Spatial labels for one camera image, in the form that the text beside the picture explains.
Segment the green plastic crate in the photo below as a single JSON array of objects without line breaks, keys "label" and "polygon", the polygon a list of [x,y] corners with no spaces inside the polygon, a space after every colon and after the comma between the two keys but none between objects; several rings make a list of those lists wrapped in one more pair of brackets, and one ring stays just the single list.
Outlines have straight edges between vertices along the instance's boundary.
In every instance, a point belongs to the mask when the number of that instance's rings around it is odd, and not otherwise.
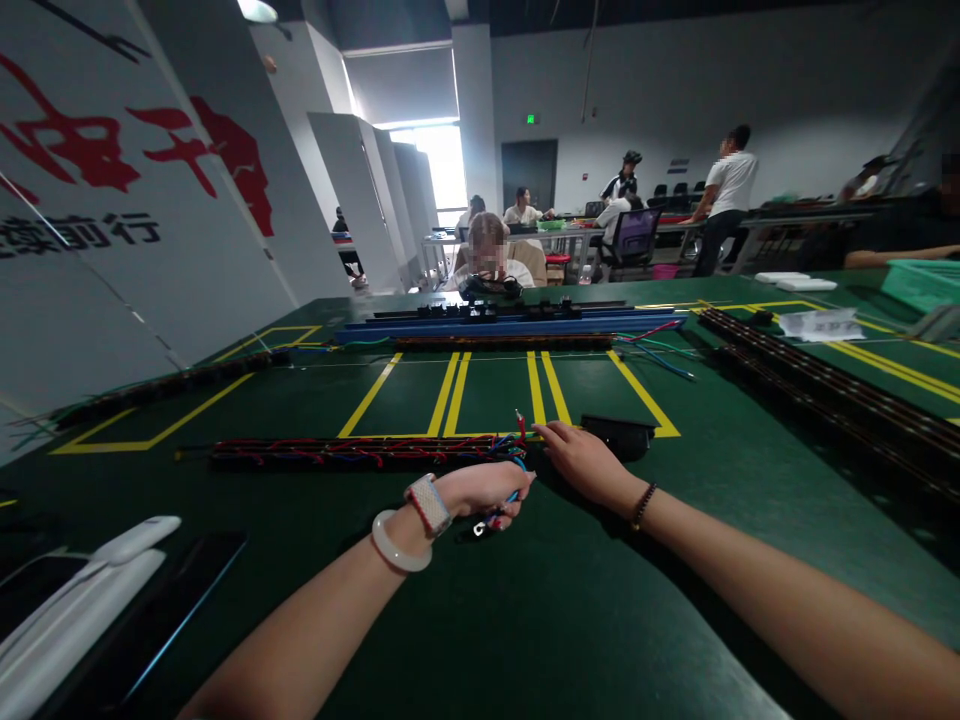
[{"label": "green plastic crate", "polygon": [[960,262],[890,260],[881,290],[923,313],[939,305],[960,303]]}]

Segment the window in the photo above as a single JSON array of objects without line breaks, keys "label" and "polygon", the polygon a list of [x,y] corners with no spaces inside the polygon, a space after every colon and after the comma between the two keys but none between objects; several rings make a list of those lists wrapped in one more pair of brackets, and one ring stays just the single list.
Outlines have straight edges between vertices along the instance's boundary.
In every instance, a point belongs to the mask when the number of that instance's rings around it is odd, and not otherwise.
[{"label": "window", "polygon": [[426,153],[440,227],[453,227],[467,209],[460,128],[452,124],[408,127],[390,132],[394,142],[416,145]]}]

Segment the pink bin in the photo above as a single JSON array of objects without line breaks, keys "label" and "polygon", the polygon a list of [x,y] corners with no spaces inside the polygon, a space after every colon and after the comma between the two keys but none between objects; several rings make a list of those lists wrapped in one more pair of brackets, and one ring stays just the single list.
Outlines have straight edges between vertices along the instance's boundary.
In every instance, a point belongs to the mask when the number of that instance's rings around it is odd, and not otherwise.
[{"label": "pink bin", "polygon": [[679,269],[680,269],[679,265],[654,265],[653,279],[654,280],[673,280],[677,276],[677,270]]}]

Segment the white device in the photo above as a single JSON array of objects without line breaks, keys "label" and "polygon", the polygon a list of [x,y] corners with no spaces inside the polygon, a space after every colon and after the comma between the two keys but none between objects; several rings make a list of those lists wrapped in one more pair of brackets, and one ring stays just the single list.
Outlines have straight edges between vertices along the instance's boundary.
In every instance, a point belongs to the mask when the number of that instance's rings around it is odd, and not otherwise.
[{"label": "white device", "polygon": [[101,545],[90,557],[91,562],[103,561],[110,565],[123,565],[147,548],[151,548],[180,527],[180,518],[174,515],[157,515],[144,520],[136,527],[117,535]]},{"label": "white device", "polygon": [[0,660],[0,720],[27,720],[47,701],[166,556],[146,550],[73,584]]},{"label": "white device", "polygon": [[753,279],[757,282],[762,282],[767,285],[772,285],[775,282],[780,280],[809,280],[809,275],[804,275],[803,273],[757,273],[753,276]]},{"label": "white device", "polygon": [[158,515],[102,545],[0,643],[0,720],[29,718],[160,567],[154,544],[180,527]]},{"label": "white device", "polygon": [[778,281],[777,287],[781,290],[793,290],[794,292],[810,292],[811,290],[836,290],[837,284],[832,280],[818,280],[816,278],[810,278],[809,280],[788,278]]}]

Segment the green workbench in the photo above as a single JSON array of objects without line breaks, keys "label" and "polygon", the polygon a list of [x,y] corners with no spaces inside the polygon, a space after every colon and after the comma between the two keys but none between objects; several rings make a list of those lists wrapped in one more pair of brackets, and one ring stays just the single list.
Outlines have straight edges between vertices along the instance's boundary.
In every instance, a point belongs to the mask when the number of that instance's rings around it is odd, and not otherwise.
[{"label": "green workbench", "polygon": [[[867,341],[805,348],[941,417],[960,417],[960,348],[891,332],[916,314],[879,294],[882,272],[824,276],[841,288],[800,297],[738,276],[549,288],[525,297],[569,293],[684,311],[695,306],[680,303],[702,299],[735,306],[741,317],[758,304],[776,312],[810,309],[805,302],[855,305],[870,322]],[[270,345],[327,340],[346,322],[424,299],[317,300],[263,337]],[[663,335],[683,347],[719,344],[693,314],[682,334]],[[238,342],[222,355],[256,349]],[[602,352],[477,353],[469,372],[463,357],[397,361],[389,346],[298,354],[296,367],[224,382],[99,429],[77,428],[0,469],[0,486],[22,493],[23,512],[60,514],[71,547],[81,551],[157,514],[183,518],[162,545],[171,556],[203,533],[249,533],[236,564],[139,691],[138,718],[173,717],[260,620],[365,534],[416,477],[214,474],[202,460],[175,462],[178,446],[345,430],[510,432],[514,408],[528,422],[536,412],[562,415],[559,405],[574,422],[582,412],[650,420],[658,408],[669,423],[634,472],[960,647],[955,535],[840,466],[830,448],[804,440],[714,370],[667,357],[698,381],[632,354],[621,367]],[[63,452],[50,454],[57,448]],[[411,577],[374,625],[321,717],[382,718],[426,703],[458,718],[830,716],[698,578],[643,538],[622,539],[619,524],[584,509],[539,455],[531,462],[541,476],[519,521],[481,543],[447,533],[429,570]]]}]

